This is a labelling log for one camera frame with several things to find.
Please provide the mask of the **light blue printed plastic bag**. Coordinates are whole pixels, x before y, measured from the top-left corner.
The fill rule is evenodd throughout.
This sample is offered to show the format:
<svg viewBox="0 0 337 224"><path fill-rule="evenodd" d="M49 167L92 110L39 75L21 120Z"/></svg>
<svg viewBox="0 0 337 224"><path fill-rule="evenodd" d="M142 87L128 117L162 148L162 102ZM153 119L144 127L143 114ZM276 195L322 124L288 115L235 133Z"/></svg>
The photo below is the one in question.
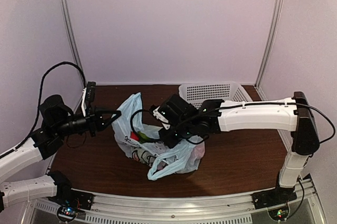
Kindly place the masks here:
<svg viewBox="0 0 337 224"><path fill-rule="evenodd" d="M149 166L147 178L156 181L172 174L185 174L198 170L205 154L205 143L193 145L182 140L170 149L161 142L142 142L130 138L131 116L143 108L141 93L132 94L118 108L122 115L112 123L114 138L126 157ZM194 136L191 141L200 141Z"/></svg>

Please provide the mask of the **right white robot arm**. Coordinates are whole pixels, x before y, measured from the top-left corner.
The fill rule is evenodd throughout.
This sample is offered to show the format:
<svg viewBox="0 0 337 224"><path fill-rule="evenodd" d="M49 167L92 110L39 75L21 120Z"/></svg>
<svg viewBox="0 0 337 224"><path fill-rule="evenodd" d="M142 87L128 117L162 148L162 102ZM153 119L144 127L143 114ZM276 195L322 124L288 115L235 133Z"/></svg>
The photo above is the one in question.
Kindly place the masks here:
<svg viewBox="0 0 337 224"><path fill-rule="evenodd" d="M205 141L211 134L235 130L289 131L293 138L292 147L278 174L277 187L270 192L270 199L277 204L290 195L305 162L320 146L314 117L300 91L293 97L273 101L208 99L199 108L174 94L161 105L153 105L150 112L162 123L160 141L169 148L194 136Z"/></svg>

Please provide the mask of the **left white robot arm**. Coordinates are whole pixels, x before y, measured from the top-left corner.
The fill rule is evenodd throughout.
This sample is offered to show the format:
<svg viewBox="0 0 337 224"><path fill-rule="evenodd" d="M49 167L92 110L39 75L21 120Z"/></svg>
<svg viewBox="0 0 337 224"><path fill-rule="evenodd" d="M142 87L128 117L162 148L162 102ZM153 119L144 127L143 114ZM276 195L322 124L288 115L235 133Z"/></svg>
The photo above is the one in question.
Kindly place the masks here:
<svg viewBox="0 0 337 224"><path fill-rule="evenodd" d="M75 114L61 95L51 95L38 107L41 128L30 133L26 142L1 154L1 210L14 204L47 197L60 205L71 205L76 194L71 182L59 171L39 178L9 182L8 178L31 164L54 155L66 137L89 132L95 136L121 116L119 110L87 108Z"/></svg>

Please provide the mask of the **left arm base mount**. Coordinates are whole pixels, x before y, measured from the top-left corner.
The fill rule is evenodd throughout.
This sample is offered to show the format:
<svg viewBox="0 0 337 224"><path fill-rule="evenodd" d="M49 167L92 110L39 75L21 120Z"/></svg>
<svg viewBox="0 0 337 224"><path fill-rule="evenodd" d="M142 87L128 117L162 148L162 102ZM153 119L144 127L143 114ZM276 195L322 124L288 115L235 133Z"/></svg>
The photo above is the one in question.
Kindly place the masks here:
<svg viewBox="0 0 337 224"><path fill-rule="evenodd" d="M86 211L92 208L94 195L89 192L72 189L67 198L54 196L48 197L48 200L58 205L56 216L59 221L69 223L86 217Z"/></svg>

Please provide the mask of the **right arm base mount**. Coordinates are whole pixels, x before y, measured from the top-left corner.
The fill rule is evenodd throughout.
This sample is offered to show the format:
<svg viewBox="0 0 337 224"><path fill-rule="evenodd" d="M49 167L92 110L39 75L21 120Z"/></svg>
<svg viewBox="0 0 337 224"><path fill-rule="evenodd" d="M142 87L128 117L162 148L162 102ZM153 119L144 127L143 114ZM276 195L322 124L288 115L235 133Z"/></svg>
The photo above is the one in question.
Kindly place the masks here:
<svg viewBox="0 0 337 224"><path fill-rule="evenodd" d="M251 195L256 210L267 209L269 217L274 221L285 221L290 215L289 202L296 200L294 191L276 188L255 192Z"/></svg>

